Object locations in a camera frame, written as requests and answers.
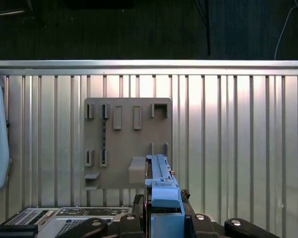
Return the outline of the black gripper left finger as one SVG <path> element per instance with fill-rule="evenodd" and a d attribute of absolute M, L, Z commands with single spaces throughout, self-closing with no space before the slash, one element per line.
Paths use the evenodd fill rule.
<path fill-rule="evenodd" d="M 147 201 L 143 194 L 134 198 L 132 212 L 117 215 L 111 223 L 90 218 L 73 228 L 74 238 L 147 238 L 149 236 Z"/>

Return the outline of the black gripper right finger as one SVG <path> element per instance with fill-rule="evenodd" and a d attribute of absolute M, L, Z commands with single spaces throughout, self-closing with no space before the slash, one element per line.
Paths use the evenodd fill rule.
<path fill-rule="evenodd" d="M 210 216 L 195 213 L 189 197 L 188 190 L 181 190 L 186 238 L 278 238 L 277 235 L 241 218 L 228 219 L 222 226 L 212 221 Z"/>

